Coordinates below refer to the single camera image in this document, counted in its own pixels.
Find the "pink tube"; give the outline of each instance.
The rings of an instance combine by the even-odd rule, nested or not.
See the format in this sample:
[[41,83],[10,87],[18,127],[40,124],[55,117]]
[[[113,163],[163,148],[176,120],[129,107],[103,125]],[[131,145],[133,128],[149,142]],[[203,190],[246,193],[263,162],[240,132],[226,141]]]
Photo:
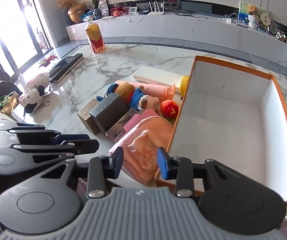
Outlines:
[[[126,83],[126,81],[117,80],[115,83],[121,85],[122,83]],[[157,97],[160,102],[163,102],[165,100],[172,100],[176,90],[175,85],[169,87],[169,86],[138,83],[138,82],[128,82],[128,83],[132,84],[135,88],[142,85],[144,87],[143,93],[145,95],[149,95],[151,97]]]

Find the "juice bottle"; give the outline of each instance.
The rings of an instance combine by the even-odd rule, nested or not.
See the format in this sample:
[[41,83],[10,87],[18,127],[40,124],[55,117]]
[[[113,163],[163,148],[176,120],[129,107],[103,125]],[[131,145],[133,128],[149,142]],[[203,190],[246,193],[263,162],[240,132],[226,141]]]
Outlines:
[[101,52],[105,50],[105,44],[101,36],[99,25],[94,22],[92,18],[87,19],[88,25],[86,27],[86,33],[88,36],[88,41],[91,47],[91,50],[94,53]]

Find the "black cable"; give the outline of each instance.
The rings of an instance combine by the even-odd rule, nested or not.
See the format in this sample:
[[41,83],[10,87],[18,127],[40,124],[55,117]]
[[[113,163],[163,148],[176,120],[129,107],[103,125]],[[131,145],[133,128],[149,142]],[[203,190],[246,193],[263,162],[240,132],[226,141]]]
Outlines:
[[193,16],[193,13],[198,13],[198,12],[189,11],[189,10],[179,10],[175,14],[179,15],[179,16],[188,16],[188,17],[193,17],[193,18],[206,18],[206,19],[208,19],[208,17],[206,17],[206,16]]

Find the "white marble tv stand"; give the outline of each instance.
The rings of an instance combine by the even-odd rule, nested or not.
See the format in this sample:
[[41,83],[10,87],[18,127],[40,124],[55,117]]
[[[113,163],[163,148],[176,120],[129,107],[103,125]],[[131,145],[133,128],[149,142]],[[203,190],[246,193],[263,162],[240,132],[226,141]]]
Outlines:
[[[228,24],[216,17],[194,15],[178,16],[165,13],[161,16],[119,16],[96,21],[106,37],[157,37],[200,42],[244,52],[287,68],[287,44],[274,36]],[[68,26],[71,41],[86,39],[87,23]]]

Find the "black keyboard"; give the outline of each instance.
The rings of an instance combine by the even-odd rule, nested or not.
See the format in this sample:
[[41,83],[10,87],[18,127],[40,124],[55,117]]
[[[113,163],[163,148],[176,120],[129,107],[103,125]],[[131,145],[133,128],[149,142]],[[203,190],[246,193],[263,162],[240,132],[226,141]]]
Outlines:
[[59,83],[64,78],[64,76],[66,76],[69,71],[83,59],[83,54],[77,53],[71,57],[66,57],[65,59],[67,62],[58,68],[58,70],[49,77],[50,83]]

